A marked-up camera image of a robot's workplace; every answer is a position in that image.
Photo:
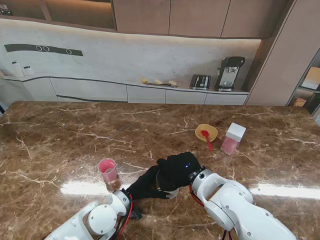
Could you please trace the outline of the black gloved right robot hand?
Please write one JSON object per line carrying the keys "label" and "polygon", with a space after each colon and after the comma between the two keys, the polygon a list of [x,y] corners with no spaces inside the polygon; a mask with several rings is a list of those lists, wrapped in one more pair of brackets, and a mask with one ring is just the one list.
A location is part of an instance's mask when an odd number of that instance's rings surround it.
{"label": "black gloved right robot hand", "polygon": [[198,159],[190,152],[170,155],[156,161],[158,172],[156,181],[162,191],[172,192],[191,183],[191,175],[201,170]]}

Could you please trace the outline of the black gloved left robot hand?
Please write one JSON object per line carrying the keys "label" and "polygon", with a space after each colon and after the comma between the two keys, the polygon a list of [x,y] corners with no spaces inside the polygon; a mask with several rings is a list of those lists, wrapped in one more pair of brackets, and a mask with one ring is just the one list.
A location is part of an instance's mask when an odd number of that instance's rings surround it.
{"label": "black gloved left robot hand", "polygon": [[158,171],[158,165],[150,167],[126,189],[126,192],[132,196],[133,200],[170,198],[168,193],[156,188],[156,176]]}

